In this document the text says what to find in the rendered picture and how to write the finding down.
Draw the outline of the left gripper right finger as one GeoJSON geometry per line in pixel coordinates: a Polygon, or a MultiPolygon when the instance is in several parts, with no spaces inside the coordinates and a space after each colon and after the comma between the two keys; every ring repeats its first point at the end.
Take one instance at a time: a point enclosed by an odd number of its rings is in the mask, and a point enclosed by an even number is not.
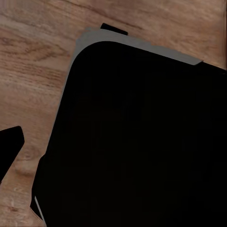
{"type": "Polygon", "coordinates": [[[227,164],[227,127],[215,127],[212,143],[227,164]]]}

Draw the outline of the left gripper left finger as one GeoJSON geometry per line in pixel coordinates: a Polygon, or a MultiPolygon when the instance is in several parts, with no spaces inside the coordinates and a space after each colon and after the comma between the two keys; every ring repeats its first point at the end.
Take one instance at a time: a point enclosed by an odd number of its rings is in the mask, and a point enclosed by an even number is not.
{"type": "Polygon", "coordinates": [[[0,131],[0,183],[24,145],[21,126],[0,131]]]}

